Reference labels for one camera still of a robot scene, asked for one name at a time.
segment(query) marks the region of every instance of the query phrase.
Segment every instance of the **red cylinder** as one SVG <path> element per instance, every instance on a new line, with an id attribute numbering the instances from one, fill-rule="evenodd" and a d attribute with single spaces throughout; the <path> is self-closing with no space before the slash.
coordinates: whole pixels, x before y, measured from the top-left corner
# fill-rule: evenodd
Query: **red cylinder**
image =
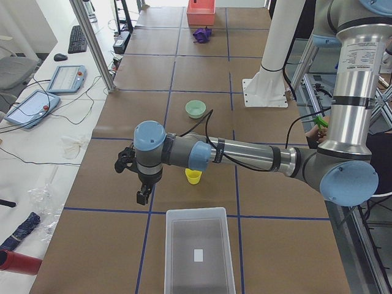
<path id="1" fill-rule="evenodd" d="M 19 274 L 38 273 L 42 260 L 8 250 L 0 250 L 0 270 Z"/>

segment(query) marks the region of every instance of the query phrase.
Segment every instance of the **blue joint cap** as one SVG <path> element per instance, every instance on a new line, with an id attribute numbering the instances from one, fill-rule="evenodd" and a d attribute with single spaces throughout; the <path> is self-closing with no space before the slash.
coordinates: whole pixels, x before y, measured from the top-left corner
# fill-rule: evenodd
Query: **blue joint cap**
<path id="1" fill-rule="evenodd" d="M 327 201 L 355 206 L 369 200 L 379 185 L 379 176 L 365 161 L 347 161 L 332 168 L 321 180 L 320 192 Z"/>
<path id="2" fill-rule="evenodd" d="M 332 48 L 342 46 L 341 41 L 339 41 L 335 37 L 327 37 L 313 34 L 312 38 L 313 43 L 316 47 Z"/>
<path id="3" fill-rule="evenodd" d="M 375 14 L 383 17 L 392 17 L 391 0 L 360 0 L 360 3 Z"/>
<path id="4" fill-rule="evenodd" d="M 166 138 L 165 128 L 156 121 L 143 121 L 134 132 L 134 146 L 140 151 L 151 151 L 159 147 Z"/>
<path id="5" fill-rule="evenodd" d="M 208 160 L 211 155 L 211 145 L 202 141 L 196 142 L 190 151 L 188 159 L 188 167 L 191 170 L 200 170 L 201 172 L 207 169 Z"/>

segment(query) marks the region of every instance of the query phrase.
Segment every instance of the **red plastic crate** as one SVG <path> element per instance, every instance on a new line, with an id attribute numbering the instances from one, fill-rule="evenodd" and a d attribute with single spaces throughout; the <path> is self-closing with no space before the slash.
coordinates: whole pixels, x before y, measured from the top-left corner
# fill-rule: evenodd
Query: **red plastic crate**
<path id="1" fill-rule="evenodd" d="M 215 0 L 189 0 L 186 16 L 189 25 L 212 26 L 215 21 Z"/>

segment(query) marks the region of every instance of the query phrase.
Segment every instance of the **purple cloth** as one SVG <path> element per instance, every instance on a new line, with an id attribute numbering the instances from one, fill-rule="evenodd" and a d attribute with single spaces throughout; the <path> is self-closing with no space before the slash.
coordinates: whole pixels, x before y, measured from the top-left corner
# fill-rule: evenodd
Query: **purple cloth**
<path id="1" fill-rule="evenodd" d="M 40 217 L 35 213 L 31 213 L 17 230 L 0 245 L 0 249 L 13 251 L 23 239 L 30 235 L 39 223 Z"/>
<path id="2" fill-rule="evenodd" d="M 205 29 L 197 29 L 194 32 L 194 37 L 196 39 L 196 42 L 198 43 L 207 43 L 209 42 L 209 37 L 211 37 L 211 34 L 213 33 L 212 29 L 205 28 Z"/>

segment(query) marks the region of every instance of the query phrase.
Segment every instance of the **blue and white tablet device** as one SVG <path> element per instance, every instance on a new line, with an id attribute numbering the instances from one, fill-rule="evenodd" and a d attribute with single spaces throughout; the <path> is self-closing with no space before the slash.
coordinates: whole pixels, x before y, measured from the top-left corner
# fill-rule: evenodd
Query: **blue and white tablet device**
<path id="1" fill-rule="evenodd" d="M 85 66 L 58 66 L 53 74 L 47 92 L 53 94 L 76 93 L 85 81 Z"/>
<path id="2" fill-rule="evenodd" d="M 4 118 L 17 126 L 31 129 L 57 106 L 60 97 L 36 90 Z"/>

